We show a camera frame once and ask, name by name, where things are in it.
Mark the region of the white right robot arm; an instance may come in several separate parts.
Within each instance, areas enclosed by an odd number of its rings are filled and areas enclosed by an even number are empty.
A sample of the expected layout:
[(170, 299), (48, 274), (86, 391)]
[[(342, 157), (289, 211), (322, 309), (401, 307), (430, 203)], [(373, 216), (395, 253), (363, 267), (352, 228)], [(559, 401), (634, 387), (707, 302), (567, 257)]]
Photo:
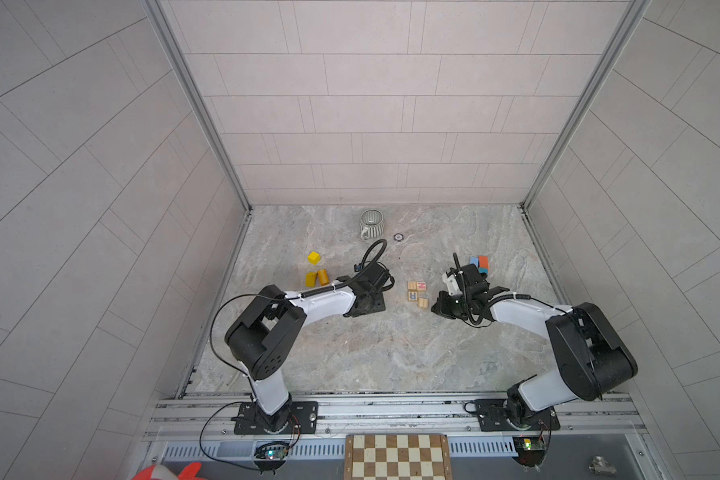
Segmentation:
[(556, 367), (507, 391), (503, 417), (525, 430), (533, 419), (563, 403), (593, 401), (638, 373), (638, 365), (602, 310), (584, 302), (552, 305), (529, 294), (492, 287), (477, 266), (456, 265), (443, 274), (446, 288), (431, 311), (473, 328), (509, 324), (549, 341)]

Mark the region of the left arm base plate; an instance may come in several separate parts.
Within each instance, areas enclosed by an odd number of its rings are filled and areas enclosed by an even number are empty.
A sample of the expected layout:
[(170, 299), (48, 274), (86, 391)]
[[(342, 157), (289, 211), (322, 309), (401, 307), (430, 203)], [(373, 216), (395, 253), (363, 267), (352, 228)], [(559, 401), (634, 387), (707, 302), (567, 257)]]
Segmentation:
[(235, 417), (234, 434), (314, 434), (318, 407), (319, 404), (315, 401), (288, 400), (277, 412), (268, 415), (256, 403), (243, 402)]

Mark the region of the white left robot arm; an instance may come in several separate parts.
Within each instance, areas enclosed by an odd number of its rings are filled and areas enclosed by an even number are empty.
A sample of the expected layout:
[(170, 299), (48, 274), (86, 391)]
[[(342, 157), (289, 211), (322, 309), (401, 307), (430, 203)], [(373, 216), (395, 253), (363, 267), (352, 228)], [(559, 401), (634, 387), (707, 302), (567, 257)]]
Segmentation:
[(290, 414), (292, 397), (281, 368), (303, 327), (334, 316), (383, 312), (384, 293), (394, 285), (389, 269), (373, 263), (352, 277), (305, 292), (287, 292), (275, 285), (263, 288), (224, 336), (250, 379), (257, 412), (275, 420)]

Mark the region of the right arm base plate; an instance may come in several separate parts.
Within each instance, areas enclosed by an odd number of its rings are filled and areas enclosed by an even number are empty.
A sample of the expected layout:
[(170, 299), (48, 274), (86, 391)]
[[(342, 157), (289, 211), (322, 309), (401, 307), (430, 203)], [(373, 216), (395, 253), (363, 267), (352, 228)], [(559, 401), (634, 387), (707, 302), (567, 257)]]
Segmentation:
[(552, 430), (561, 428), (553, 407), (533, 411), (521, 397), (476, 399), (470, 413), (477, 417), (482, 432)]

